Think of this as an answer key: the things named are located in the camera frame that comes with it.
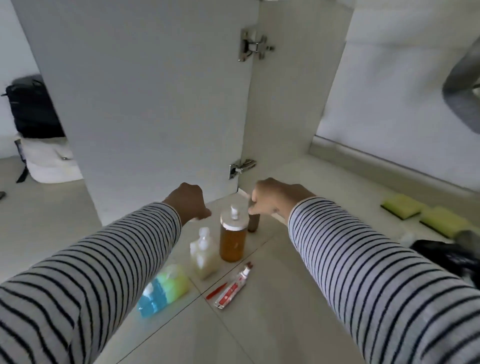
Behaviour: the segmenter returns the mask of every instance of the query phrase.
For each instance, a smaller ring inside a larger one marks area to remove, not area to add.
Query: metal hinge
[[[244,28],[240,32],[240,49],[239,49],[239,61],[245,62],[252,54],[258,54],[258,59],[265,58],[267,51],[273,52],[274,46],[267,45],[267,37],[262,36],[257,42],[250,39],[252,31],[248,28]]]
[[[245,171],[251,170],[257,165],[257,161],[253,159],[246,159],[245,162],[241,163],[237,161],[236,163],[230,164],[229,177],[228,179],[233,179],[237,174],[244,173]]]

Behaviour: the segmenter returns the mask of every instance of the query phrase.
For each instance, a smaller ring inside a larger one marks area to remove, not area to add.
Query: hand
[[[202,220],[212,215],[205,206],[202,189],[196,184],[182,183],[163,202],[178,212],[182,226],[193,218]]]
[[[273,178],[258,181],[252,192],[255,205],[248,209],[250,215],[273,214],[277,212],[288,219],[295,205],[315,195],[301,184],[287,184]]]

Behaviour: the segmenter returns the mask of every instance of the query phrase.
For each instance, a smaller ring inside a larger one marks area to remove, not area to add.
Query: small brown bottle
[[[251,207],[253,205],[255,205],[255,202],[250,200],[248,202],[248,207]],[[249,215],[249,221],[248,221],[248,227],[247,227],[248,232],[256,232],[258,229],[259,222],[260,222],[260,214]]]
[[[226,262],[237,262],[243,258],[249,218],[232,205],[220,215],[220,256]]]

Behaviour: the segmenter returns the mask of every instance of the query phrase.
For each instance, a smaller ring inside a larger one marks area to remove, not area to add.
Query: plastic bottle
[[[189,279],[176,264],[163,268],[144,289],[137,309],[150,317],[176,301],[190,289]]]
[[[240,212],[232,205],[220,215],[220,256],[226,262],[237,262],[243,258],[247,235],[248,213]]]
[[[251,207],[253,205],[255,205],[255,202],[250,200],[248,202],[248,207]],[[248,217],[249,217],[248,227],[247,227],[248,232],[256,232],[258,229],[258,223],[260,222],[260,214],[248,215]]]
[[[205,279],[220,268],[220,256],[210,236],[210,229],[201,228],[199,235],[200,239],[190,243],[190,256],[198,277]]]

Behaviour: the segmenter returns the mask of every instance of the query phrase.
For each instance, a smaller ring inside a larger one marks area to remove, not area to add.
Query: yellow sponge
[[[384,201],[380,206],[402,220],[419,214],[425,207],[423,203],[404,194],[396,194]]]
[[[420,222],[452,239],[458,232],[471,227],[470,221],[444,207],[436,206],[423,212]]]

